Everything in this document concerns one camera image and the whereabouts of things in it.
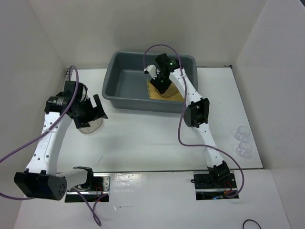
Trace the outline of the clear plate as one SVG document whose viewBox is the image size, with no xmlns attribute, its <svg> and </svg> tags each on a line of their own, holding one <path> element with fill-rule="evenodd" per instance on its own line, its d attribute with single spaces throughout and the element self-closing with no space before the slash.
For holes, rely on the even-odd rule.
<svg viewBox="0 0 305 229">
<path fill-rule="evenodd" d="M 154 88 L 154 89 L 158 95 L 160 95 L 161 97 L 164 97 L 164 98 L 174 96 L 175 94 L 178 93 L 178 89 L 176 88 L 176 86 L 174 84 L 170 84 L 170 86 L 165 90 L 165 92 L 163 94 L 160 93 L 156 88 Z"/>
<path fill-rule="evenodd" d="M 98 118 L 94 121 L 89 122 L 88 126 L 79 128 L 78 131 L 86 135 L 93 134 L 102 126 L 102 124 L 103 118 Z"/>
</svg>

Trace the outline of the bamboo mat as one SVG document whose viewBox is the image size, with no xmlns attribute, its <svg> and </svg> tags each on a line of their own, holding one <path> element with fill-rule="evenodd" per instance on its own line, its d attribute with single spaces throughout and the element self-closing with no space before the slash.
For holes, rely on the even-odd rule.
<svg viewBox="0 0 305 229">
<path fill-rule="evenodd" d="M 152 100 L 163 100 L 163 101 L 171 101 L 171 102 L 182 102 L 183 101 L 183 97 L 179 91 L 174 96 L 171 96 L 168 98 L 161 97 L 160 95 L 157 94 L 157 92 L 154 89 L 154 86 L 152 86 L 148 80 L 147 80 L 147 90 L 148 90 L 148 96 Z"/>
</svg>

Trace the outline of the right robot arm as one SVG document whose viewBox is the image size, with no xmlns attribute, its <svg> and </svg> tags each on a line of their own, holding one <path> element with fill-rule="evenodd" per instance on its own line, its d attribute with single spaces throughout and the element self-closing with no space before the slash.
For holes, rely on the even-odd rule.
<svg viewBox="0 0 305 229">
<path fill-rule="evenodd" d="M 197 147 L 206 148 L 205 158 L 208 169 L 208 183 L 213 187 L 220 187 L 226 182 L 230 175 L 230 169 L 217 148 L 215 140 L 210 131 L 208 116 L 210 102 L 203 98 L 193 86 L 186 75 L 185 69 L 179 60 L 170 59 L 163 53 L 155 58 L 157 66 L 151 64 L 145 68 L 145 72 L 152 77 L 150 83 L 161 95 L 165 94 L 171 85 L 174 85 L 183 97 L 183 111 L 179 121 L 178 131 L 184 122 L 201 139 L 202 143 Z"/>
</svg>

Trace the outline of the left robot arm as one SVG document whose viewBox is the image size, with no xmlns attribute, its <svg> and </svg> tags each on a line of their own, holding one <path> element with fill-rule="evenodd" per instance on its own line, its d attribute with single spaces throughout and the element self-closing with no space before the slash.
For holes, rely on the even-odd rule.
<svg viewBox="0 0 305 229">
<path fill-rule="evenodd" d="M 83 134 L 92 134 L 101 127 L 107 115 L 100 98 L 76 81 L 66 81 L 62 92 L 50 97 L 45 106 L 42 134 L 34 154 L 23 172 L 16 172 L 15 184 L 28 198 L 61 200 L 74 187 L 88 191 L 101 187 L 103 179 L 94 176 L 90 167 L 76 166 L 62 175 L 57 172 L 58 157 L 66 131 L 71 123 Z"/>
</svg>

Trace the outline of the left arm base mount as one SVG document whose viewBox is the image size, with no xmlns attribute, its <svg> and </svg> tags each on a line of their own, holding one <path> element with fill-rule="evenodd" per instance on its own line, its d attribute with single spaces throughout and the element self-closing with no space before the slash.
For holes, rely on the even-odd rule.
<svg viewBox="0 0 305 229">
<path fill-rule="evenodd" d="M 111 184 L 111 174 L 110 173 L 94 173 L 95 183 L 91 187 L 82 187 L 78 185 L 74 187 L 79 191 L 86 201 L 89 203 L 98 202 L 109 202 L 110 198 L 110 184 Z M 81 203 L 84 200 L 81 196 L 73 190 L 66 192 L 64 199 L 65 203 Z"/>
</svg>

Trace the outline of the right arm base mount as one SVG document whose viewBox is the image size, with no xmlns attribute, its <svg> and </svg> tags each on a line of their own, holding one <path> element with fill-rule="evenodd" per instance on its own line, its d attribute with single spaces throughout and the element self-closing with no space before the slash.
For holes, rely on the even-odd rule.
<svg viewBox="0 0 305 229">
<path fill-rule="evenodd" d="M 235 195 L 238 188 L 234 173 L 220 183 L 213 183 L 207 171 L 194 172 L 190 182 L 194 184 L 196 200 L 222 200 Z"/>
</svg>

